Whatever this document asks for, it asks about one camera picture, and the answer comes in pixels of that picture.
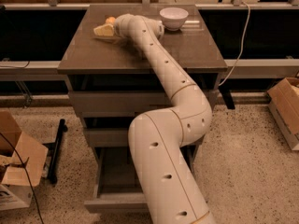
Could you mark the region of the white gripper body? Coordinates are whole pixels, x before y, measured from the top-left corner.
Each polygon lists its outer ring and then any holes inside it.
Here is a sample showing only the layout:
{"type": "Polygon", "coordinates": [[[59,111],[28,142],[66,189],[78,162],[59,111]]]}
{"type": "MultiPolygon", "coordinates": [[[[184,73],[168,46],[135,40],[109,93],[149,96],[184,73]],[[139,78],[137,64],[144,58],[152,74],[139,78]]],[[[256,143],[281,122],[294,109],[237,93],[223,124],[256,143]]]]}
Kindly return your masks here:
{"type": "Polygon", "coordinates": [[[128,14],[120,15],[114,21],[114,32],[116,36],[126,37],[126,27],[127,19],[129,18],[128,14]]]}

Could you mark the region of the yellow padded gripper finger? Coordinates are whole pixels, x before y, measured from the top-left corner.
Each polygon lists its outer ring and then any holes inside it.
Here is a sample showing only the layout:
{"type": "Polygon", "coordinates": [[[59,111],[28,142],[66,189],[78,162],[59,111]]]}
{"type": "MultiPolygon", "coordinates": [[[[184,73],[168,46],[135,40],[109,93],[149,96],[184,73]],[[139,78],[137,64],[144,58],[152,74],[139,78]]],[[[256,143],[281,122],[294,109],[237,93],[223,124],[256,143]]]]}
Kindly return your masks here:
{"type": "Polygon", "coordinates": [[[93,29],[93,32],[97,36],[113,36],[114,27],[112,24],[106,23],[100,26],[97,26],[93,29]]]}

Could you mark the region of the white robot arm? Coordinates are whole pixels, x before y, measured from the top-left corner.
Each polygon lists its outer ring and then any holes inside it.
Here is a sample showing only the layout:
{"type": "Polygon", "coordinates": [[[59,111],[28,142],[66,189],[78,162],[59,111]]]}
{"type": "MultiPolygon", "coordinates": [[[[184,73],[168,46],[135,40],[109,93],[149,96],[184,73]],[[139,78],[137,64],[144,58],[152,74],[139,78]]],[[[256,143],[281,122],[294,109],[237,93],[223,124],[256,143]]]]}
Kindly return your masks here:
{"type": "Polygon", "coordinates": [[[204,93],[160,44],[156,20],[125,14],[93,29],[101,39],[130,38],[148,59],[171,105],[138,115],[128,144],[153,224],[216,224],[180,149],[209,130],[204,93]]]}

